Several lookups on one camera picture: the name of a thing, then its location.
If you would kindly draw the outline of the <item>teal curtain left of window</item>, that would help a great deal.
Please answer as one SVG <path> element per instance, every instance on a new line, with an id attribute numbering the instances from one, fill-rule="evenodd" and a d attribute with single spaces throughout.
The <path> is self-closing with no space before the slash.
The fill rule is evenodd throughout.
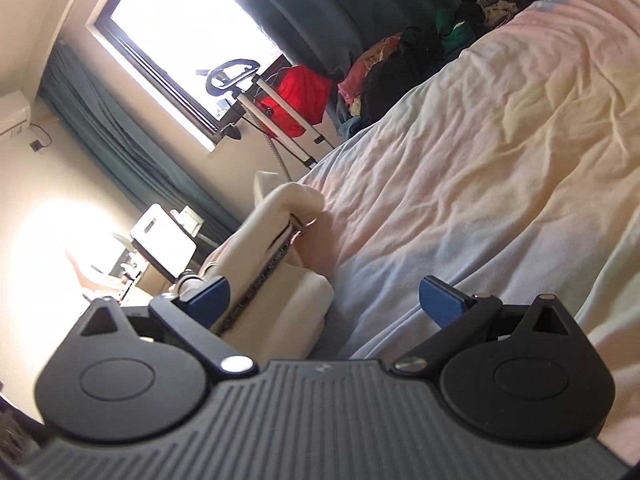
<path id="1" fill-rule="evenodd" d="M 39 93 L 139 210 L 188 206 L 204 219 L 204 235 L 217 245 L 239 229 L 241 222 L 140 128 L 64 42 L 52 48 Z"/>

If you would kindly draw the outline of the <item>white back dark chair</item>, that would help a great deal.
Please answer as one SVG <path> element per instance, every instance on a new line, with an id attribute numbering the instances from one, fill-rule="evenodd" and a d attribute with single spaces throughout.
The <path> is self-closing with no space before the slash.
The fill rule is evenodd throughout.
<path id="1" fill-rule="evenodd" d="M 134 248 L 175 283 L 196 252 L 196 243 L 160 204 L 152 204 L 130 230 Z"/>

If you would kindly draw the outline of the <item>pink white bed sheet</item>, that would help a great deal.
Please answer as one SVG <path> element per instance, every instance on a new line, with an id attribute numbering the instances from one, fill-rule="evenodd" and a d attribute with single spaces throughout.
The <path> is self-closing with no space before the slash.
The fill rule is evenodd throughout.
<path id="1" fill-rule="evenodd" d="M 316 359 L 384 361 L 436 330 L 418 287 L 558 296 L 611 371 L 601 441 L 639 458 L 639 0 L 539 0 L 304 177 L 297 242 L 334 288 Z"/>

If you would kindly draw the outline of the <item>cream white zip jacket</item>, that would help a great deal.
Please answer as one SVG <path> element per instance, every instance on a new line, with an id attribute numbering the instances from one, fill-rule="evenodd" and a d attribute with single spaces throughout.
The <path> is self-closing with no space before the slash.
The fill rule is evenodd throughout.
<path id="1" fill-rule="evenodd" d="M 171 287 L 184 294 L 216 276 L 231 287 L 230 307 L 212 332 L 259 364 L 306 358 L 318 341 L 334 290 L 323 275 L 304 267 L 293 247 L 324 209 L 314 188 L 258 171 L 254 210 L 198 273 Z"/>

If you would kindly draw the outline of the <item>white dresser with drawers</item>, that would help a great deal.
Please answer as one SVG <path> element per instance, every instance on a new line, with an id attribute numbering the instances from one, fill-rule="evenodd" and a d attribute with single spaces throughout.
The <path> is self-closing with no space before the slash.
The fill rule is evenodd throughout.
<path id="1" fill-rule="evenodd" d="M 79 243 L 67 257 L 87 301 L 112 297 L 122 306 L 138 306 L 170 289 L 168 279 L 117 234 Z"/>

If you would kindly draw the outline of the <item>white wall air conditioner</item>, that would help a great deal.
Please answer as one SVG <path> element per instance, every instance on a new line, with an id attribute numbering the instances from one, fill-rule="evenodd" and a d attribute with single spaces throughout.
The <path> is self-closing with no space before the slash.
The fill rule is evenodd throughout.
<path id="1" fill-rule="evenodd" d="M 30 104 L 21 91 L 0 98 L 0 136 L 14 136 L 30 125 Z"/>

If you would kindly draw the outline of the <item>pile of clothes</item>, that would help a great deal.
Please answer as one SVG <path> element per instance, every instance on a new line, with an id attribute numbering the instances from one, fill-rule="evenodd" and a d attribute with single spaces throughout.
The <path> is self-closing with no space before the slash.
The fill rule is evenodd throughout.
<path id="1" fill-rule="evenodd" d="M 464 2 L 440 9 L 428 27 L 410 26 L 370 47 L 337 85 L 337 133 L 347 140 L 380 120 L 409 90 L 518 13 L 510 0 Z"/>

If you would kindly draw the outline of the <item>red bag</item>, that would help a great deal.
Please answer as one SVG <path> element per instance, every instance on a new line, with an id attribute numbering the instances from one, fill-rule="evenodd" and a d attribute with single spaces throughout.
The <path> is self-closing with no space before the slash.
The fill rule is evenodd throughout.
<path id="1" fill-rule="evenodd" d="M 296 65 L 281 68 L 267 82 L 308 124 L 316 126 L 322 122 L 332 88 L 329 79 L 306 66 Z M 258 94 L 256 104 L 290 138 L 305 133 L 305 128 L 265 91 Z"/>

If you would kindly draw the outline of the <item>dark framed window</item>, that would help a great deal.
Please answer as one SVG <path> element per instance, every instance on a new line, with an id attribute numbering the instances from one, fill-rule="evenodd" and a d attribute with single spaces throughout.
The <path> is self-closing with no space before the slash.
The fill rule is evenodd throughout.
<path id="1" fill-rule="evenodd" d="M 209 150 L 243 114 L 230 93 L 206 91 L 210 70 L 246 58 L 269 77 L 290 65 L 233 0 L 106 0 L 96 28 L 192 122 Z"/>

